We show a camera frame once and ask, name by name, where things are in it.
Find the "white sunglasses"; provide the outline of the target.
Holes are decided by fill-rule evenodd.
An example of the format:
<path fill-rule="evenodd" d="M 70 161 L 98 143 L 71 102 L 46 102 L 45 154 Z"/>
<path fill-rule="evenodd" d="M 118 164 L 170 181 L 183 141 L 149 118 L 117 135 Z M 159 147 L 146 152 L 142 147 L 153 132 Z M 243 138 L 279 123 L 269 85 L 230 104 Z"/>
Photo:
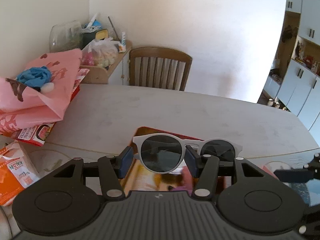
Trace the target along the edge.
<path fill-rule="evenodd" d="M 233 161 L 242 146 L 227 139 L 181 139 L 168 133 L 135 136 L 137 156 L 144 167 L 152 172 L 165 174 L 176 170 L 184 161 L 185 147 L 191 146 L 198 155 L 213 155 L 221 161 Z"/>

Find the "blue patterned placemat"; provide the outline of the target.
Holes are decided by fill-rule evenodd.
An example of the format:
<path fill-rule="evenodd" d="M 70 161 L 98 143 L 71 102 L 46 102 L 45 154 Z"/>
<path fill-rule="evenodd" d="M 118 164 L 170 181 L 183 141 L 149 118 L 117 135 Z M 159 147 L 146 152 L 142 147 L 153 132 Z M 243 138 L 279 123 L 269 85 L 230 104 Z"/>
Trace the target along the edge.
<path fill-rule="evenodd" d="M 319 149 L 249 160 L 297 192 L 308 206 L 319 204 Z"/>

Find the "red tin box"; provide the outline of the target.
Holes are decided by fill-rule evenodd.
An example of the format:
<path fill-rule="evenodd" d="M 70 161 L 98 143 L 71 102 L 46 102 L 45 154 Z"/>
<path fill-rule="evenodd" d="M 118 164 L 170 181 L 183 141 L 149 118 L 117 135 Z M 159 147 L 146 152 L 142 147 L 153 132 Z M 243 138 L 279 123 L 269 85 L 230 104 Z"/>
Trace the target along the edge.
<path fill-rule="evenodd" d="M 233 161 L 242 146 L 227 139 L 201 140 L 151 127 L 136 130 L 131 144 L 133 163 L 121 185 L 130 191 L 187 191 L 191 193 L 197 168 L 187 147 L 199 157 L 216 156 L 221 161 Z"/>

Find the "large red gift box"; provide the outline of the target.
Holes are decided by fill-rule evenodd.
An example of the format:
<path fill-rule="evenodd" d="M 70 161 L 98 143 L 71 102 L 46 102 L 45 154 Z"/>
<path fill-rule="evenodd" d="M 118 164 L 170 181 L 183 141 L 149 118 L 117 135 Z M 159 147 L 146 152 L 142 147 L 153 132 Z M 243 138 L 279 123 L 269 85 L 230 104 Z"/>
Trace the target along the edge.
<path fill-rule="evenodd" d="M 74 87 L 71 94 L 71 101 L 76 97 L 80 91 L 80 83 L 89 73 L 88 68 L 80 68 L 75 78 Z M 35 146 L 43 146 L 46 142 L 48 135 L 52 131 L 56 122 L 62 119 L 46 118 L 44 121 L 38 121 L 35 126 L 28 126 L 25 128 L 19 128 L 13 132 L 1 132 L 1 135 L 10 139 L 18 140 Z"/>

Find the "pink paper bag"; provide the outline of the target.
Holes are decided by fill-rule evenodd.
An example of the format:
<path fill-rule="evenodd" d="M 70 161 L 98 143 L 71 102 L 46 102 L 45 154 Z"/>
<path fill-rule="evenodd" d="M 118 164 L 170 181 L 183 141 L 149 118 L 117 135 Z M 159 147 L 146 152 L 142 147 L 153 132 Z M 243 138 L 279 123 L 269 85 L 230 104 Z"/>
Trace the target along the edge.
<path fill-rule="evenodd" d="M 64 118 L 71 102 L 74 84 L 80 68 L 82 51 L 73 49 L 47 53 L 30 61 L 25 70 L 47 69 L 53 88 L 41 91 L 21 83 L 18 78 L 1 78 L 1 134 Z"/>

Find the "orange white snack bag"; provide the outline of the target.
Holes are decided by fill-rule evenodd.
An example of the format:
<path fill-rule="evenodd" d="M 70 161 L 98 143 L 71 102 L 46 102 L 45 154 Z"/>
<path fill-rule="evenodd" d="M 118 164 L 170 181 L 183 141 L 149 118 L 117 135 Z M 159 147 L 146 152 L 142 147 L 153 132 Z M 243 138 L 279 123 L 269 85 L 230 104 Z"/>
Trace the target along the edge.
<path fill-rule="evenodd" d="M 1 206 L 9 206 L 14 198 L 40 179 L 25 149 L 14 141 L 1 149 Z"/>

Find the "wooden chair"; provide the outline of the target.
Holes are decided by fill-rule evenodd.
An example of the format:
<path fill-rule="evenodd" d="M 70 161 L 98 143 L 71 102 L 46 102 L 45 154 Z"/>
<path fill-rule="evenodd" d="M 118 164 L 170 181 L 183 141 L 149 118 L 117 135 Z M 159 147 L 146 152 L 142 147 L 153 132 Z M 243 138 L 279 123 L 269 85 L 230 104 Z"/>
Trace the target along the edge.
<path fill-rule="evenodd" d="M 184 91 L 192 57 L 164 47 L 139 47 L 129 53 L 129 85 Z"/>

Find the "white plastic bag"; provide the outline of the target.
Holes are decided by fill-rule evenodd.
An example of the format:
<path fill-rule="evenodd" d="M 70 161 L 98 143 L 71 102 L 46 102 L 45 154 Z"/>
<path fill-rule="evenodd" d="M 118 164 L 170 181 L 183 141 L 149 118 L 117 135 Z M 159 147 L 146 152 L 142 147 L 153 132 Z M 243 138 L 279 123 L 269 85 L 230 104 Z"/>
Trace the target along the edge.
<path fill-rule="evenodd" d="M 119 53 L 119 42 L 112 38 L 93 40 L 82 50 L 81 64 L 108 68 L 114 64 Z"/>

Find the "blue cloth toy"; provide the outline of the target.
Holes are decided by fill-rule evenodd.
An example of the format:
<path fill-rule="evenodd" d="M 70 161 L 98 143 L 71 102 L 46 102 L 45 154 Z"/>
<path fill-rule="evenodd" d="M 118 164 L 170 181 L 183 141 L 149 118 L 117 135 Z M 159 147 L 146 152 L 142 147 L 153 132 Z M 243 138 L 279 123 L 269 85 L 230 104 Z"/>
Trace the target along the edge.
<path fill-rule="evenodd" d="M 54 90 L 52 73 L 46 66 L 31 67 L 24 70 L 18 74 L 16 81 L 42 94 L 47 94 Z"/>

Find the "green yellow box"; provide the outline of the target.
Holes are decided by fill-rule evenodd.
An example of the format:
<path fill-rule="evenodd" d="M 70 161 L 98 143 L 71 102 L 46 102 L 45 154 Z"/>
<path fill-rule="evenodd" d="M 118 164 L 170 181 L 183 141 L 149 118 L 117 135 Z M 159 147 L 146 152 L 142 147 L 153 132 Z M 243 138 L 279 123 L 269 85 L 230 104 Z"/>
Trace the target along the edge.
<path fill-rule="evenodd" d="M 103 40 L 108 38 L 107 29 L 96 30 L 91 33 L 83 33 L 82 35 L 82 48 L 85 48 L 93 40 Z"/>

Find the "glass bowl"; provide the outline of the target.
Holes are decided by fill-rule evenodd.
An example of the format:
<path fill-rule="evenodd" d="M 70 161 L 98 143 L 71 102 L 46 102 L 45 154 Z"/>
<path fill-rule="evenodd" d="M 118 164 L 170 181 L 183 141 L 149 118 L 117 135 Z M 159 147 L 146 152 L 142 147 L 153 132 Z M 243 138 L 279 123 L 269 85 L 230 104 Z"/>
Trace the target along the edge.
<path fill-rule="evenodd" d="M 54 25 L 49 35 L 51 53 L 80 48 L 82 46 L 82 26 L 79 21 Z"/>

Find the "white wall cabinet unit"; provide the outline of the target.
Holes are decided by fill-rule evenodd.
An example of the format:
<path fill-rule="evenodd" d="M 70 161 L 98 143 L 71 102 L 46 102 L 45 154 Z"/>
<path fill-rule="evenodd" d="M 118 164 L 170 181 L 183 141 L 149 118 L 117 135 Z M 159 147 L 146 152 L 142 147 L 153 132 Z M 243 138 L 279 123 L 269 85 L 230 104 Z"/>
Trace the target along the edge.
<path fill-rule="evenodd" d="M 269 106 L 291 112 L 319 138 L 319 0 L 286 1 L 263 95 Z"/>

